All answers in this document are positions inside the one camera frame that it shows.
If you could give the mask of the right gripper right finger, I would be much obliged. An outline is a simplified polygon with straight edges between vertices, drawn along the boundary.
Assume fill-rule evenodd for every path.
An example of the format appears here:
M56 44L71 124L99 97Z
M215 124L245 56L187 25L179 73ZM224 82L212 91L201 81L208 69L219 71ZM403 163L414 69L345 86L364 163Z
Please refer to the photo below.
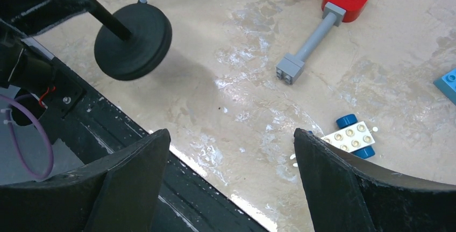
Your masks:
M455 186L389 170L296 129L315 231L455 231Z

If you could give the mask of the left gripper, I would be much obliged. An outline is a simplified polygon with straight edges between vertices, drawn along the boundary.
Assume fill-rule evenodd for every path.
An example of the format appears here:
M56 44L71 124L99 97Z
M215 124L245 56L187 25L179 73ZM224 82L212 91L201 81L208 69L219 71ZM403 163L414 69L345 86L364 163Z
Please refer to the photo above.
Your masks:
M1 0L1 87L53 88L51 59L19 36L36 36L95 9L93 0Z

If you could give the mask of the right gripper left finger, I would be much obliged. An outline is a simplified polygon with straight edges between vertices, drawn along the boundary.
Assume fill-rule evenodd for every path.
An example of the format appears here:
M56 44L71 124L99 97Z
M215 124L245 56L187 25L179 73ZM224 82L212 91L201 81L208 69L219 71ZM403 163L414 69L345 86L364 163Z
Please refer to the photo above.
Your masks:
M170 134L161 129L42 182L1 187L1 231L150 231Z

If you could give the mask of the black microphone stand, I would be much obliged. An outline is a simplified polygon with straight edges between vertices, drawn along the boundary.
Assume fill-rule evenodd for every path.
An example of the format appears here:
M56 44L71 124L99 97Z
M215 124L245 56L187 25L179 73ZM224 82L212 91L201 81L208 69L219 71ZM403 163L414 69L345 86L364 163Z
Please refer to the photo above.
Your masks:
M94 44L95 60L107 76L141 78L159 66L172 42L166 15L147 3L133 3L111 14L97 0L90 14L102 23Z

